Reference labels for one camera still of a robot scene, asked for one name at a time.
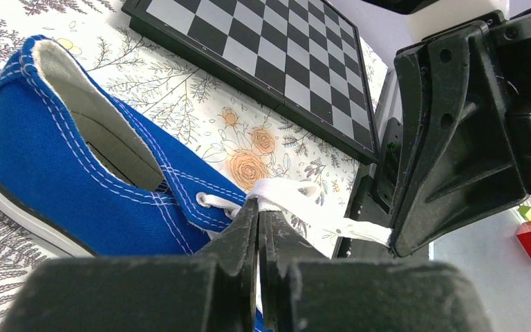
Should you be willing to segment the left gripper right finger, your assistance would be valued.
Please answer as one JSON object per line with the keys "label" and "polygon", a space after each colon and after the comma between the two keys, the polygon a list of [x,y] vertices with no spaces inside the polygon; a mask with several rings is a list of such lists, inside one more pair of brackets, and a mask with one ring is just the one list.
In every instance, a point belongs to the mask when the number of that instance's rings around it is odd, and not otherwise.
{"label": "left gripper right finger", "polygon": [[263,326],[273,331],[491,331],[452,265],[329,259],[279,212],[259,214]]}

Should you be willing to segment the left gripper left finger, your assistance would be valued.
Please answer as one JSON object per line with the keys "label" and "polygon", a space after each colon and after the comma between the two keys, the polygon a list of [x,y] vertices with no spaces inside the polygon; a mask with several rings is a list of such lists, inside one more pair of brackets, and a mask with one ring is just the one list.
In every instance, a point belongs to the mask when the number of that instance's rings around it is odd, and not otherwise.
{"label": "left gripper left finger", "polygon": [[258,206],[195,255],[55,259],[39,266],[3,331],[253,331]]}

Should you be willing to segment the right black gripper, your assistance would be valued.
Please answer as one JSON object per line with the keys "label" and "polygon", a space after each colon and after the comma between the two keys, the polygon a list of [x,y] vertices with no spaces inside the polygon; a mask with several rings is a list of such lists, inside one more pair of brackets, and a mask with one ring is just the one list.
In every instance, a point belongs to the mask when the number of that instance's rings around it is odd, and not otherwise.
{"label": "right black gripper", "polygon": [[531,9],[508,19],[494,8],[485,22],[395,56],[403,137],[389,246],[399,257],[531,195]]}

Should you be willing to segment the white shoelace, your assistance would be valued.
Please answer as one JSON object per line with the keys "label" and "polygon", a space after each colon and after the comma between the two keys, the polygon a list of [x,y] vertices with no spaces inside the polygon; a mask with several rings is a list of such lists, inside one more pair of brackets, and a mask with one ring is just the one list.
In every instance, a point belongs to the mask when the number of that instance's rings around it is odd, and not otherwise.
{"label": "white shoelace", "polygon": [[287,212],[298,219],[329,233],[389,247],[393,230],[368,221],[338,217],[315,203],[320,186],[309,181],[286,178],[258,180],[246,199],[256,199],[260,212]]}

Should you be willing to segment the blue canvas sneaker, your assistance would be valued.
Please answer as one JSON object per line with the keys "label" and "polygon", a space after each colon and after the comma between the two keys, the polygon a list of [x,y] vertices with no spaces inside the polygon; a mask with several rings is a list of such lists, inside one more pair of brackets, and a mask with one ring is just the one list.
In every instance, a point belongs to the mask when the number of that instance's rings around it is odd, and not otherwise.
{"label": "blue canvas sneaker", "polygon": [[264,331],[244,201],[57,41],[6,62],[0,210],[64,258],[26,280],[2,331]]}

